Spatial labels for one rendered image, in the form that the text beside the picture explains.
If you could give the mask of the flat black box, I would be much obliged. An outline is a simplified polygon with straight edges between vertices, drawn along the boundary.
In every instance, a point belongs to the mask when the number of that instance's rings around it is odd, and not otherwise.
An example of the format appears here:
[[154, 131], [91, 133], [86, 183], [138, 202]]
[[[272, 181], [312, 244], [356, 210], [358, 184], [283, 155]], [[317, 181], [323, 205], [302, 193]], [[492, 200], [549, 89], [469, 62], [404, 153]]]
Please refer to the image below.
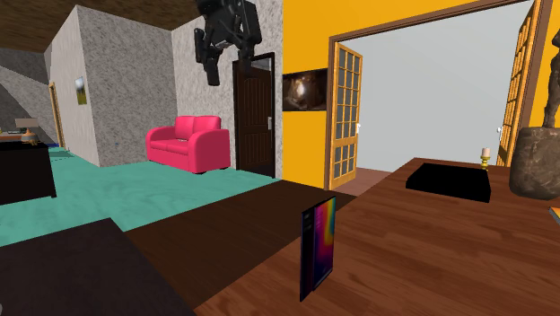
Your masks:
[[428, 162], [407, 178], [406, 188], [484, 203], [490, 202], [492, 192], [483, 169]]

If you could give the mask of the dark brown door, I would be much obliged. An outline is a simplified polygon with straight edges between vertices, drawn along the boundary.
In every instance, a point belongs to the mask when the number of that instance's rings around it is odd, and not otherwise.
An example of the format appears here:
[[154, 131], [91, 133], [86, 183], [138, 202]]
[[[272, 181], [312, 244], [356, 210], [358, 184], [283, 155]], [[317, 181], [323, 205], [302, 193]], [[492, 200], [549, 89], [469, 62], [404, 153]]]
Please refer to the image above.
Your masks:
[[275, 54], [251, 59], [247, 73], [232, 63], [236, 168], [275, 177]]

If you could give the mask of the brown wooden table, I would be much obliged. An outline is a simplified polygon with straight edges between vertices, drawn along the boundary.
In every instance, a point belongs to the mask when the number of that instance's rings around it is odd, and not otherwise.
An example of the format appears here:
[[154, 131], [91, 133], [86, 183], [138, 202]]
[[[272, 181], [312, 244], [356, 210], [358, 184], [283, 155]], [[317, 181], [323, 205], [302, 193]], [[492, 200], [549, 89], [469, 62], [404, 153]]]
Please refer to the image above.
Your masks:
[[560, 224], [488, 170], [478, 203], [407, 189], [415, 158], [338, 210], [334, 268], [299, 296], [294, 241], [197, 316], [560, 316]]

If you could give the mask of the small landscape wall picture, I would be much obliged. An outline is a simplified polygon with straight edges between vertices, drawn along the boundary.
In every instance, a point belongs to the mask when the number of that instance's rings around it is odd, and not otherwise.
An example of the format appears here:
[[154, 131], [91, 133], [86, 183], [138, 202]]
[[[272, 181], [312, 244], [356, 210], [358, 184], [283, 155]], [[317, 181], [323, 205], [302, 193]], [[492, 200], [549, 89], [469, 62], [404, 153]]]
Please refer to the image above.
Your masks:
[[79, 105], [85, 105], [87, 103], [85, 81], [83, 77], [79, 77], [74, 81], [77, 103]]

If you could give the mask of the dark figure on stone base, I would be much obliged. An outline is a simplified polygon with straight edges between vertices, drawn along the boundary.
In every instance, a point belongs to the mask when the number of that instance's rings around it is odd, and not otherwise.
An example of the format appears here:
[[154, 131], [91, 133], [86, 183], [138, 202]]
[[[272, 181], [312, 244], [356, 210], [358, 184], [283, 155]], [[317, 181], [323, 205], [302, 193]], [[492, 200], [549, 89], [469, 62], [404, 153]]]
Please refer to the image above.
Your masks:
[[518, 135], [510, 170], [510, 191], [520, 197], [560, 198], [560, 29], [551, 43], [558, 52], [551, 59], [547, 105], [541, 127], [524, 127]]

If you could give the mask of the light wooden door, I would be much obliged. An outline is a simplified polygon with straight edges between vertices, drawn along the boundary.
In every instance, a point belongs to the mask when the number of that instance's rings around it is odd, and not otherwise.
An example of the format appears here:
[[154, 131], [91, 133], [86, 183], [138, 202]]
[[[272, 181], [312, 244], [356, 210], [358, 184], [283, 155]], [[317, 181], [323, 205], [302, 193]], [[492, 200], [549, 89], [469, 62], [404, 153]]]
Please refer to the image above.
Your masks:
[[49, 90], [49, 96], [50, 96], [50, 100], [51, 100], [51, 106], [52, 106], [53, 117], [54, 117], [54, 122], [55, 122], [55, 129], [56, 129], [56, 132], [57, 132], [58, 146], [61, 147], [61, 148], [65, 148], [66, 147], [66, 142], [65, 142], [65, 138], [64, 138], [64, 132], [63, 132], [63, 127], [62, 127], [62, 123], [61, 123], [61, 116], [60, 116], [60, 109], [59, 109], [59, 105], [58, 105], [58, 101], [57, 101], [56, 86], [55, 86], [54, 82], [52, 82], [48, 85], [48, 90]]

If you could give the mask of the rainbow cover book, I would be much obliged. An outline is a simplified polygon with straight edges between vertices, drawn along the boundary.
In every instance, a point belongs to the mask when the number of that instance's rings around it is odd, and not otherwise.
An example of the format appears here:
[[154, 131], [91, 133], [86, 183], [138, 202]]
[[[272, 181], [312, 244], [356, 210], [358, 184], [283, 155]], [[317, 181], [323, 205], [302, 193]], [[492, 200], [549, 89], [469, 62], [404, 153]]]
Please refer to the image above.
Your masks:
[[301, 214], [301, 302], [333, 270], [336, 201], [337, 198], [332, 196]]

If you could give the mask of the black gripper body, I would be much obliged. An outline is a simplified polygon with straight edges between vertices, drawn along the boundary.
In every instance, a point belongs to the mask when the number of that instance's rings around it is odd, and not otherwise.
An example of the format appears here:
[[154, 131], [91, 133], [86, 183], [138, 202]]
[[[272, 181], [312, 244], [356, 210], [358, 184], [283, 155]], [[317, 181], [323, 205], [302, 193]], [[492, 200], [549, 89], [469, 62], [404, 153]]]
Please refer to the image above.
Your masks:
[[239, 44], [236, 31], [237, 3], [247, 0], [196, 0], [197, 9], [205, 18], [204, 31], [215, 46]]

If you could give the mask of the dark wall picture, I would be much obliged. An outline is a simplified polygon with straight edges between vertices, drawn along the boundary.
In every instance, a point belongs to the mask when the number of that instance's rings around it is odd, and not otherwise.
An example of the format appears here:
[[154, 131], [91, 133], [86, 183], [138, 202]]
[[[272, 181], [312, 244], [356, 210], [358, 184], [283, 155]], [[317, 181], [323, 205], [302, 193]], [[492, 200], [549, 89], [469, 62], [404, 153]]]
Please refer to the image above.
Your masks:
[[283, 111], [327, 108], [327, 68], [283, 75]]

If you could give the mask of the black cabinet with lamp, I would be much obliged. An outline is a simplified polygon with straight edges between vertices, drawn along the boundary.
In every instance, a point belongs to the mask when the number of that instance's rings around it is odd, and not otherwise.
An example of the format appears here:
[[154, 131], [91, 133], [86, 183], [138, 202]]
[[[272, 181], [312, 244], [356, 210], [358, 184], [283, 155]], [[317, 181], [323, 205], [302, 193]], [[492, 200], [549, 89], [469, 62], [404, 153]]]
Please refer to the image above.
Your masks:
[[31, 132], [36, 118], [17, 118], [25, 127], [20, 141], [0, 142], [0, 206], [36, 198], [57, 196], [48, 146]]

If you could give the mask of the pink sofa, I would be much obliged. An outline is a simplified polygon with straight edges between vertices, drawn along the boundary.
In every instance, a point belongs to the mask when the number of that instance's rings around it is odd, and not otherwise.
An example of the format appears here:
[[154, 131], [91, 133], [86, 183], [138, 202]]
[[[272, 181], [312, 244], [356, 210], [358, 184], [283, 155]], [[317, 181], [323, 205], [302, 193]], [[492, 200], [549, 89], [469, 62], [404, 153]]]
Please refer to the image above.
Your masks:
[[218, 116], [178, 116], [172, 126], [151, 129], [147, 159], [195, 174], [231, 166], [230, 134]]

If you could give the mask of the wooden glazed door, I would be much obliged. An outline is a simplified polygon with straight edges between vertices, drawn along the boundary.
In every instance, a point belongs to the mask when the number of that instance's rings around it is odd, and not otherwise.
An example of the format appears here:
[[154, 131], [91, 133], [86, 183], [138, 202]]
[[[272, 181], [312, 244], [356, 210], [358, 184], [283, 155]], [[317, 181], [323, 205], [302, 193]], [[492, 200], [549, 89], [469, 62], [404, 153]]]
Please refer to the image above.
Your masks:
[[542, 0], [533, 1], [518, 32], [503, 123], [500, 129], [500, 143], [496, 158], [497, 166], [510, 167], [512, 163], [541, 3]]
[[359, 53], [340, 43], [335, 44], [334, 53], [329, 189], [355, 178], [363, 70]]

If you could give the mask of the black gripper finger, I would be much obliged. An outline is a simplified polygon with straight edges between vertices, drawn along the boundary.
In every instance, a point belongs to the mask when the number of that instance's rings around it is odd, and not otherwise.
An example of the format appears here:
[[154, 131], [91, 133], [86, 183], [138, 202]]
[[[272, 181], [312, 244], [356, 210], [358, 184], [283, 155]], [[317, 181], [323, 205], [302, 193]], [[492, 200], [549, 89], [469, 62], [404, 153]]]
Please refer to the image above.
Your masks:
[[210, 86], [219, 86], [220, 78], [217, 64], [223, 51], [211, 42], [210, 37], [202, 29], [194, 29], [194, 39], [196, 61], [203, 65], [207, 83]]
[[241, 60], [254, 57], [254, 48], [262, 41], [257, 7], [253, 3], [237, 3], [236, 31], [239, 44], [238, 56]]

